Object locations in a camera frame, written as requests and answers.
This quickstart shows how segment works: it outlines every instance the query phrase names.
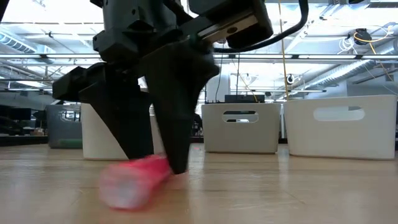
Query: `black cable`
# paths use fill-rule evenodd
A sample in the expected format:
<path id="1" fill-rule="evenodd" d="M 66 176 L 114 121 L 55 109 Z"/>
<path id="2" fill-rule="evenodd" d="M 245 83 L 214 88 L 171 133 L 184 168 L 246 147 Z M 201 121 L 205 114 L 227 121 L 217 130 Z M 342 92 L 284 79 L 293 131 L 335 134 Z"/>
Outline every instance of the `black cable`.
<path id="1" fill-rule="evenodd" d="M 238 54 L 238 74 L 236 75 L 236 101 L 238 101 L 239 68 L 241 66 L 241 54 Z"/>
<path id="2" fill-rule="evenodd" d="M 217 94 L 218 94 L 218 89 L 220 88 L 220 82 L 221 82 L 221 72 L 223 71 L 223 55 L 221 55 L 221 65 L 220 65 L 220 76 L 218 77 L 218 85 L 217 85 L 217 91 L 216 91 L 216 103 L 217 103 Z"/>
<path id="3" fill-rule="evenodd" d="M 283 31 L 282 33 L 278 34 L 277 36 L 265 40 L 263 42 L 260 42 L 258 44 L 254 44 L 249 47 L 244 47 L 242 49 L 220 49 L 216 48 L 214 49 L 214 52 L 216 53 L 224 53 L 224 54 L 230 54 L 230 53 L 241 53 L 241 52 L 247 52 L 250 50 L 257 50 L 262 47 L 266 47 L 268 45 L 274 44 L 283 38 L 287 37 L 288 35 L 294 34 L 295 32 L 299 31 L 306 23 L 308 19 L 308 0 L 298 0 L 298 4 L 300 6 L 300 12 L 301 12 L 301 19 L 298 24 L 292 26 L 291 28 Z"/>

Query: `yellow cable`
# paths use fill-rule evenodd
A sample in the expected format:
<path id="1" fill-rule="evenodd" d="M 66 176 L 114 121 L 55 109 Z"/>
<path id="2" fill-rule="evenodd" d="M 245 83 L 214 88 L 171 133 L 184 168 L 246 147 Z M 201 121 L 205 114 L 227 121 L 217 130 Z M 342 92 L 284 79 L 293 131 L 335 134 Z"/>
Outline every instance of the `yellow cable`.
<path id="1" fill-rule="evenodd" d="M 375 51 L 375 49 L 374 49 L 374 47 L 373 47 L 373 44 L 372 44 L 372 43 L 369 43 L 369 45 L 371 46 L 373 53 L 376 55 L 377 53 L 376 53 L 376 51 Z M 389 78 L 391 81 L 394 82 L 394 80 L 391 78 L 390 73 L 388 73 L 388 71 L 387 71 L 387 69 L 384 67 L 384 65 L 383 65 L 380 61 L 379 61 L 379 63 L 380 63 L 380 65 L 381 65 L 381 67 L 383 68 L 384 73 L 386 73 L 386 75 L 388 76 L 388 78 Z"/>
<path id="2" fill-rule="evenodd" d="M 238 75 L 239 75 L 239 77 L 241 77 L 241 79 L 242 79 L 242 81 L 243 81 L 243 83 L 244 83 L 244 85 L 246 86 L 246 88 L 253 94 L 253 96 L 254 96 L 254 99 L 256 100 L 256 103 L 258 103 L 259 101 L 257 100 L 257 97 L 256 97 L 256 94 L 254 94 L 254 92 L 249 88 L 249 86 L 246 84 L 246 82 L 243 80 L 243 78 L 242 78 L 242 76 L 241 76 L 241 74 L 240 73 L 238 73 Z"/>
<path id="3" fill-rule="evenodd" d="M 282 0 L 279 0 L 279 25 L 280 25 L 280 33 L 283 32 L 282 29 Z M 286 72 L 286 60 L 285 60 L 285 42 L 282 39 L 282 59 L 284 62 L 284 77 L 285 77 L 285 94 L 286 94 L 286 100 L 289 100 L 289 91 L 287 89 L 287 72 Z"/>
<path id="4" fill-rule="evenodd" d="M 384 40 L 385 38 L 387 38 L 388 35 L 389 35 L 389 32 L 390 32 L 390 29 L 391 29 L 391 27 L 388 27 L 386 35 L 384 37 L 380 38 L 380 39 L 377 39 L 377 40 L 363 40 L 363 39 L 360 39 L 360 38 L 356 37 L 356 34 L 358 34 L 357 32 L 354 34 L 354 38 L 357 39 L 357 40 L 360 40 L 362 42 L 374 43 L 374 42 L 377 42 L 377 41 L 380 41 L 380 40 Z"/>

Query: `pink object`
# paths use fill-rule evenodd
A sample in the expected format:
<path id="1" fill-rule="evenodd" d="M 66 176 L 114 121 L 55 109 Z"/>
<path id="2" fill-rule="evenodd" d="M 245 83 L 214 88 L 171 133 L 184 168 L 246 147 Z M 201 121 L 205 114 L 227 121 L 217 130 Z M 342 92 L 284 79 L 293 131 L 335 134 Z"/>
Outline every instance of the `pink object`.
<path id="1" fill-rule="evenodd" d="M 111 165 L 100 177 L 99 196 L 112 208 L 137 209 L 170 174 L 167 158 L 158 155 Z"/>

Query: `ceiling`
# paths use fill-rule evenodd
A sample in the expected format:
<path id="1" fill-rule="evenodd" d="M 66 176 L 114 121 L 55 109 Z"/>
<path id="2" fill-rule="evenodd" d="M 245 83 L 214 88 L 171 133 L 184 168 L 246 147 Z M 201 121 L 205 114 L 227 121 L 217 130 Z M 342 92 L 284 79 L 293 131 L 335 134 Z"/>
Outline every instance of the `ceiling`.
<path id="1" fill-rule="evenodd" d="M 266 4 L 274 33 L 280 32 L 278 4 Z M 287 54 L 354 54 L 342 51 L 341 41 L 357 28 L 366 28 L 374 39 L 382 38 L 389 29 L 389 35 L 374 45 L 382 45 L 398 35 L 396 9 L 371 9 L 353 7 L 328 7 L 327 4 L 311 4 L 308 24 L 302 31 L 284 39 Z M 298 4 L 282 5 L 282 28 L 292 27 L 300 19 Z M 10 0 L 4 15 L 0 32 L 5 32 L 27 45 L 44 45 L 58 54 L 93 54 L 92 38 L 103 30 L 102 10 L 89 0 Z M 355 45 L 358 54 L 370 54 L 369 45 Z M 280 54 L 282 42 L 253 51 L 255 54 Z M 0 44 L 3 54 L 20 52 Z M 32 60 L 10 60 L 36 73 L 45 74 L 44 66 L 32 66 Z M 89 64 L 97 59 L 64 60 L 63 62 Z M 304 80 L 316 78 L 319 74 L 337 66 L 336 63 L 288 63 L 286 72 Z M 74 66 L 48 66 L 47 74 L 57 79 L 72 70 Z M 231 86 L 236 84 L 238 61 L 223 64 L 224 72 L 232 74 Z M 284 84 L 282 63 L 240 63 L 239 72 L 245 74 L 250 86 L 275 86 Z"/>

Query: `wooden surface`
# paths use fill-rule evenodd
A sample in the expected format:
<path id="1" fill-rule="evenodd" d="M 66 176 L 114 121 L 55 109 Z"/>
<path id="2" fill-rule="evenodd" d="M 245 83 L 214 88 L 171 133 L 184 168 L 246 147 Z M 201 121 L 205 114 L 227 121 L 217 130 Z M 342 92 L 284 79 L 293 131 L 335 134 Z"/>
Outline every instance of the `wooden surface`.
<path id="1" fill-rule="evenodd" d="M 109 162 L 81 150 L 0 148 L 0 223 L 398 223 L 394 161 L 191 150 L 190 172 L 173 177 L 143 212 L 110 210 L 97 197 Z"/>

